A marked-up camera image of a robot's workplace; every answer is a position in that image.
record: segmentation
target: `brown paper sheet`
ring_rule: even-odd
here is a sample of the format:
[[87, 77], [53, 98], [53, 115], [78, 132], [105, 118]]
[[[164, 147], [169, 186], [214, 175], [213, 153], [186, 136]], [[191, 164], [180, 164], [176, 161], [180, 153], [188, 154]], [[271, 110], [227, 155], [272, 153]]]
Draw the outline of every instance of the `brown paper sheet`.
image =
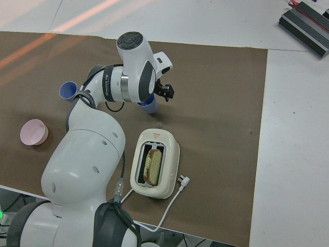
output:
[[[81, 85], [94, 65], [121, 60], [115, 41], [99, 37], [0, 32], [0, 39], [0, 184], [43, 196], [41, 175], [66, 133], [70, 108], [59, 87], [66, 81]], [[134, 103], [110, 113], [126, 135], [124, 191], [130, 190], [139, 134], [161, 121], [180, 145], [178, 176], [191, 178], [163, 227], [248, 246], [267, 50], [150, 43], [153, 53], [164, 51], [174, 65], [161, 81], [173, 85], [175, 97], [168, 103], [157, 97], [154, 115]], [[108, 112], [104, 104], [98, 109]], [[28, 147], [20, 141], [20, 129], [33, 118], [46, 124], [49, 137]], [[121, 164], [109, 182], [108, 199], [120, 170]], [[124, 208], [133, 219], [156, 225], [171, 198], [133, 193]]]

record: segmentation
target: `red wire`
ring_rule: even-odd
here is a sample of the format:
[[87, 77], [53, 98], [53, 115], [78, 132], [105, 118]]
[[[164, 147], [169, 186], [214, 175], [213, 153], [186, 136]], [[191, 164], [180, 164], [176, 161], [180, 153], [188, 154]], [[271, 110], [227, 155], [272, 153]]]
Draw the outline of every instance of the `red wire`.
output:
[[322, 29], [324, 29], [325, 31], [329, 32], [329, 29], [327, 29], [326, 27], [322, 26], [320, 23], [318, 23], [317, 21], [313, 20], [311, 17], [309, 17], [303, 10], [301, 10], [300, 8], [298, 8], [298, 6], [296, 6], [296, 1], [295, 0], [291, 0], [291, 2], [293, 4], [288, 4], [289, 6], [297, 9], [298, 12], [302, 13], [304, 16], [306, 16], [307, 18], [309, 18], [312, 22], [314, 22], [315, 24], [317, 24], [318, 26], [320, 26]]

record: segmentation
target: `pink cup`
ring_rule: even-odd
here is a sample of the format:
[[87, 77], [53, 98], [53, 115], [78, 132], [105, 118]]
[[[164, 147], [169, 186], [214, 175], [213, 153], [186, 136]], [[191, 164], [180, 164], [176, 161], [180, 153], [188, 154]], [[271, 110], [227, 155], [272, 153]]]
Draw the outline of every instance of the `pink cup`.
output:
[[40, 145], [48, 137], [48, 128], [41, 120], [32, 119], [23, 125], [20, 137], [25, 145]]

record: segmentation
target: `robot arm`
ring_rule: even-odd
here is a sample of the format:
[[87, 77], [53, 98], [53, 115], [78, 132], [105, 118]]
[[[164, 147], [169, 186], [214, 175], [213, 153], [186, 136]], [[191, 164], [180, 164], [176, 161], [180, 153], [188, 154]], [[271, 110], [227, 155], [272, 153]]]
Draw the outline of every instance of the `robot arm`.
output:
[[159, 81], [171, 70], [172, 63], [162, 52], [153, 54], [146, 38], [138, 32], [123, 34], [117, 48], [123, 65], [102, 66], [74, 100], [67, 118], [68, 132], [41, 179], [50, 202], [19, 214], [26, 219], [24, 222], [13, 219], [7, 236], [9, 247], [91, 247], [114, 238], [116, 243], [109, 242], [108, 246], [138, 245], [132, 221], [125, 218], [119, 227], [112, 217], [126, 213], [105, 198], [107, 184], [124, 151], [125, 136], [113, 117], [96, 108], [105, 101], [143, 102], [153, 92], [166, 100], [172, 98], [173, 91]]

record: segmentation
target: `white table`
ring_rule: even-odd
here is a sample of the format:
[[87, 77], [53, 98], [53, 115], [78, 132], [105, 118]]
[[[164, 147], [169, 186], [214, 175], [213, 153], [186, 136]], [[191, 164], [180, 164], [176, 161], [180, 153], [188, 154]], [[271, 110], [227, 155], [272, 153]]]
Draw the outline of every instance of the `white table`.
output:
[[[320, 13], [329, 0], [305, 0]], [[329, 243], [329, 58], [278, 26], [288, 1], [0, 0], [0, 30], [266, 48], [250, 247]]]

